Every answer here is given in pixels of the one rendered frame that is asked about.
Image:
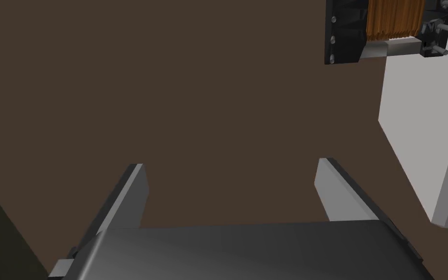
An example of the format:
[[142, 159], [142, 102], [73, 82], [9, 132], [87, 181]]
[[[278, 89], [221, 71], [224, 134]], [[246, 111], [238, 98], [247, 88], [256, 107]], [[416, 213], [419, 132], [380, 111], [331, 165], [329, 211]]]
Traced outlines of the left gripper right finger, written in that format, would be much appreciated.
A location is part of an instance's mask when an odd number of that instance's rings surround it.
[[318, 160], [314, 186], [330, 221], [379, 220], [394, 233], [393, 221], [334, 158]]

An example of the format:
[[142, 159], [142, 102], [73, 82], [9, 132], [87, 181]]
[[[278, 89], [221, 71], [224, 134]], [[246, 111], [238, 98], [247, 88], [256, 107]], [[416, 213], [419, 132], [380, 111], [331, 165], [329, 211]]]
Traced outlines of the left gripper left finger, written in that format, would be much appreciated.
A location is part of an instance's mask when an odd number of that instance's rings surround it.
[[138, 228], [149, 194], [144, 164], [130, 164], [77, 245], [81, 250], [106, 229]]

